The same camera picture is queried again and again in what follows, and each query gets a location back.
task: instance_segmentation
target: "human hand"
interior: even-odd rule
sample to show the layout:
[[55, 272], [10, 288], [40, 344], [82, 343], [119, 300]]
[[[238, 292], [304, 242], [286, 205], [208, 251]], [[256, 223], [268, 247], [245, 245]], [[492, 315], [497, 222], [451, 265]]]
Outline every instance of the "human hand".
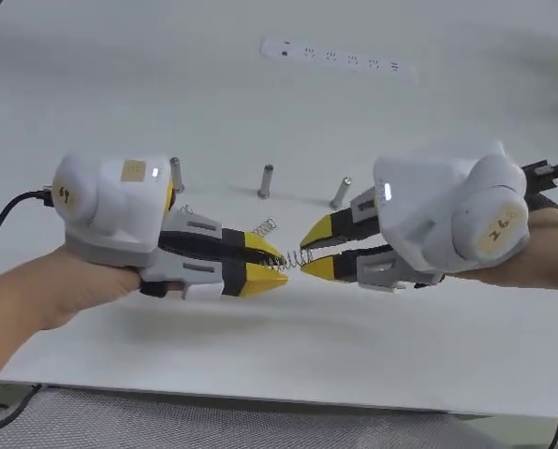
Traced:
[[449, 276], [502, 287], [558, 289], [558, 209], [531, 212], [529, 230], [527, 247], [503, 264]]
[[90, 264], [64, 246], [11, 271], [9, 283], [39, 316], [41, 328], [67, 323], [79, 311], [112, 302], [138, 290], [140, 276], [130, 268]]

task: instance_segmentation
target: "metal cylinder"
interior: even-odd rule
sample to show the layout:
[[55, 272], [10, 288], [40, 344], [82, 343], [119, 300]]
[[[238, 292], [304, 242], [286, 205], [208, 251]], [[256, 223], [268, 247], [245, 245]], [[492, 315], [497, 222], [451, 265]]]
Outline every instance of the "metal cylinder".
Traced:
[[352, 179], [349, 176], [346, 176], [342, 179], [342, 183], [339, 185], [339, 189], [337, 189], [337, 193], [330, 201], [329, 206], [333, 210], [338, 210], [342, 207], [342, 203], [344, 202], [345, 194], [347, 194], [347, 190], [352, 185]]
[[274, 167], [271, 164], [264, 166], [264, 171], [262, 172], [262, 182], [260, 183], [260, 188], [258, 189], [258, 197], [260, 199], [267, 199], [271, 195], [271, 179], [273, 170]]
[[182, 166], [179, 157], [170, 158], [170, 178], [173, 182], [173, 191], [180, 194], [184, 190], [184, 182], [182, 180]]

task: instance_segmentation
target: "white power strip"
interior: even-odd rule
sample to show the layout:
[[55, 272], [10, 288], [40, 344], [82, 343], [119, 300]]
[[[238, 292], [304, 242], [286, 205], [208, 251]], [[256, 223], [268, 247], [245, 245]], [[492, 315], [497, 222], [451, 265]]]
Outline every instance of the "white power strip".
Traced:
[[260, 53], [272, 59], [341, 67], [354, 72], [388, 75], [418, 82], [417, 70], [411, 64], [369, 57], [354, 51], [322, 49], [288, 39], [265, 38]]

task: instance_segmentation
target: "metal spring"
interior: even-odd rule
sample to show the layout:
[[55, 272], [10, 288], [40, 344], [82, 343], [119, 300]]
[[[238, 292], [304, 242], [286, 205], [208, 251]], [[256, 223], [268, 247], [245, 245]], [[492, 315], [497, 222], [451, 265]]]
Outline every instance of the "metal spring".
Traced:
[[190, 207], [189, 204], [185, 204], [185, 205], [181, 206], [179, 208], [179, 212], [185, 213], [187, 215], [194, 215], [194, 211], [192, 210], [192, 208]]
[[315, 260], [315, 256], [311, 250], [298, 250], [284, 253], [283, 260], [272, 257], [262, 265], [275, 271], [288, 271], [289, 269], [310, 264], [313, 260]]
[[256, 234], [259, 237], [265, 237], [276, 228], [277, 223], [273, 220], [273, 218], [268, 218], [264, 222], [259, 224], [256, 228], [254, 228], [252, 230], [252, 234]]

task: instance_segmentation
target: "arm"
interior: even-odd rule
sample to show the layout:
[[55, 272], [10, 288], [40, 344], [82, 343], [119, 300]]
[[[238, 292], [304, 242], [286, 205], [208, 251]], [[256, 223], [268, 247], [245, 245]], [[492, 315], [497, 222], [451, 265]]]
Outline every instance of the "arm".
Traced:
[[0, 276], [0, 369], [43, 327], [41, 312], [28, 307], [15, 271]]
[[558, 209], [532, 212], [529, 228], [531, 240], [521, 253], [498, 267], [457, 273], [454, 277], [504, 287], [558, 290]]
[[139, 286], [136, 271], [92, 265], [63, 248], [0, 275], [0, 370], [38, 331]]

